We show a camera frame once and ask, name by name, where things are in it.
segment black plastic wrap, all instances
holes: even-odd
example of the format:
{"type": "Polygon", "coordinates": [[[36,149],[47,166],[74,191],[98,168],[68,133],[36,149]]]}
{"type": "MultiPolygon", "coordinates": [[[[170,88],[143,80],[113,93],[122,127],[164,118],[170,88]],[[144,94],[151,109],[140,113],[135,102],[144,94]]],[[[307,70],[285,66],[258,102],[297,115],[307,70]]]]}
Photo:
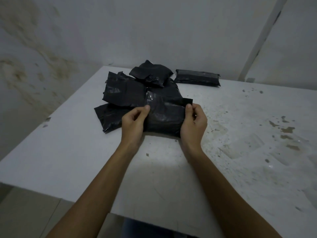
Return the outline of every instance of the black plastic wrap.
{"type": "Polygon", "coordinates": [[[164,82],[173,75],[173,72],[161,64],[153,64],[146,60],[139,67],[134,67],[129,75],[142,80],[144,83],[164,87],[164,82]]]}
{"type": "Polygon", "coordinates": [[[145,104],[151,109],[144,121],[144,132],[155,132],[180,137],[180,128],[185,119],[186,104],[192,104],[188,98],[160,96],[151,91],[146,92],[145,104]]]}
{"type": "Polygon", "coordinates": [[[102,100],[123,107],[141,107],[144,106],[145,94],[145,85],[135,78],[123,72],[109,72],[102,100]]]}
{"type": "Polygon", "coordinates": [[[182,98],[177,84],[171,78],[168,78],[164,83],[164,88],[146,88],[147,91],[159,94],[165,97],[182,98]]]}
{"type": "Polygon", "coordinates": [[[176,69],[175,83],[220,86],[219,74],[176,69]]]}
{"type": "Polygon", "coordinates": [[[120,107],[114,104],[104,104],[94,108],[103,128],[103,132],[108,133],[121,127],[122,116],[132,110],[132,108],[120,107]]]}

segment floor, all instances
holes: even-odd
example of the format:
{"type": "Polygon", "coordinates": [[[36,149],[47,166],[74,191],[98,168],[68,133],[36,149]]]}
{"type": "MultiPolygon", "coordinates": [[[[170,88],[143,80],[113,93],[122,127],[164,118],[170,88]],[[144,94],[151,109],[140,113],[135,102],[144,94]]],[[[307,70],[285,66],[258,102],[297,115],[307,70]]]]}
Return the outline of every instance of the floor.
{"type": "MultiPolygon", "coordinates": [[[[3,238],[43,238],[73,202],[0,183],[0,234],[3,238]]],[[[108,214],[98,238],[120,237],[124,218],[108,214]]]]}

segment finger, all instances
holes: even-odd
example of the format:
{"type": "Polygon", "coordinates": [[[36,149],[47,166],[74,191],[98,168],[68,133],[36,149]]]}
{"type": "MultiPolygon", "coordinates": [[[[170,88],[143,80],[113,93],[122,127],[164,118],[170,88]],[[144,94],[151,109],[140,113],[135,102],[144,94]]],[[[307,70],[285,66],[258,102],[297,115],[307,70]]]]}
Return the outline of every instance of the finger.
{"type": "Polygon", "coordinates": [[[207,121],[207,117],[199,104],[193,103],[193,109],[196,114],[195,123],[207,121]]]}
{"type": "Polygon", "coordinates": [[[150,106],[149,105],[145,105],[144,107],[141,107],[141,113],[138,116],[137,120],[140,122],[144,122],[145,118],[148,116],[149,112],[150,112],[150,106]]]}
{"type": "Polygon", "coordinates": [[[122,120],[125,121],[134,121],[135,117],[142,111],[142,107],[137,107],[132,109],[130,112],[126,113],[123,117],[122,120]]]}
{"type": "Polygon", "coordinates": [[[185,108],[185,120],[186,122],[188,121],[193,121],[193,113],[194,113],[194,110],[193,110],[193,107],[191,104],[187,104],[186,105],[186,108],[185,108]]]}

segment hand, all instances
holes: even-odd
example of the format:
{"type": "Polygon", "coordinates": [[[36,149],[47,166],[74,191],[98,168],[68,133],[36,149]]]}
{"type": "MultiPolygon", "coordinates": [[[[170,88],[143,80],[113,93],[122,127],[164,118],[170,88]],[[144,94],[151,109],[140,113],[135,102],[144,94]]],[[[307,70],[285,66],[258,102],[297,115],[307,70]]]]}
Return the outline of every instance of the hand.
{"type": "Polygon", "coordinates": [[[122,136],[120,147],[135,155],[140,146],[143,123],[149,114],[150,106],[138,107],[122,117],[122,136]]]}
{"type": "Polygon", "coordinates": [[[202,152],[201,139],[207,128],[207,117],[199,104],[187,104],[185,120],[180,129],[182,146],[186,155],[202,152]]]}

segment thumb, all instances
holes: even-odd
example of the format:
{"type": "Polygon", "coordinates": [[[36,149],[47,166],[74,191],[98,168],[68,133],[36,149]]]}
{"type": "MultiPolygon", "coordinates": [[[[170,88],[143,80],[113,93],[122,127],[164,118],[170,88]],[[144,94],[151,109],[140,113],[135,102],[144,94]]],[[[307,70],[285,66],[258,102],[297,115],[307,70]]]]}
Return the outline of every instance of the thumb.
{"type": "Polygon", "coordinates": [[[145,105],[143,107],[140,115],[138,116],[137,120],[140,120],[140,121],[144,122],[145,118],[149,114],[149,111],[150,111],[150,106],[149,105],[145,105]]]}
{"type": "Polygon", "coordinates": [[[185,108],[185,120],[193,120],[193,107],[191,104],[187,104],[185,108]]]}

